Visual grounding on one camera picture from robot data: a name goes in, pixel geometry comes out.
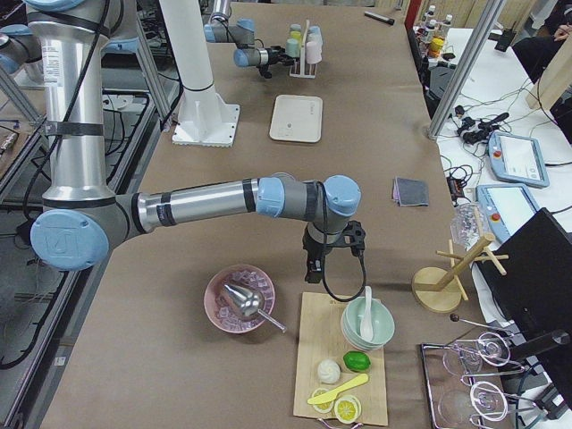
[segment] sliced lemon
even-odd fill
[[[333,413],[343,424],[354,423],[361,414],[361,404],[358,398],[346,395],[335,401]]]
[[[326,389],[325,387],[318,387],[313,393],[312,393],[312,398],[314,398],[314,396],[318,396],[321,395],[322,393],[326,393],[327,391],[329,391],[330,389]],[[324,404],[315,404],[312,407],[314,407],[314,409],[320,413],[320,414],[328,414],[330,411],[332,411],[333,408],[333,400],[331,400],[330,402],[326,402]]]

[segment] black marker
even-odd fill
[[[388,18],[386,16],[378,15],[377,13],[364,12],[364,15],[369,16],[370,18],[373,18],[376,21],[385,22],[388,25],[393,25],[395,23],[395,20],[393,18]]]

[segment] person's hand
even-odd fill
[[[561,42],[562,40],[566,40],[571,31],[572,25],[560,25],[556,33],[554,33],[554,41]]]

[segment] wooden round base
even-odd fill
[[[435,313],[450,313],[461,303],[461,292],[453,281],[443,290],[430,290],[447,272],[429,266],[416,272],[411,282],[417,302]]]

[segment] knife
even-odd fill
[[[353,387],[361,386],[364,383],[367,383],[369,380],[369,375],[367,374],[360,374],[345,382],[344,384],[339,385],[335,389],[331,389],[326,393],[322,393],[321,395],[314,396],[307,400],[307,403],[310,405],[319,405],[325,404],[326,402],[331,402],[336,399],[339,393],[346,391],[347,389],[351,389]]]

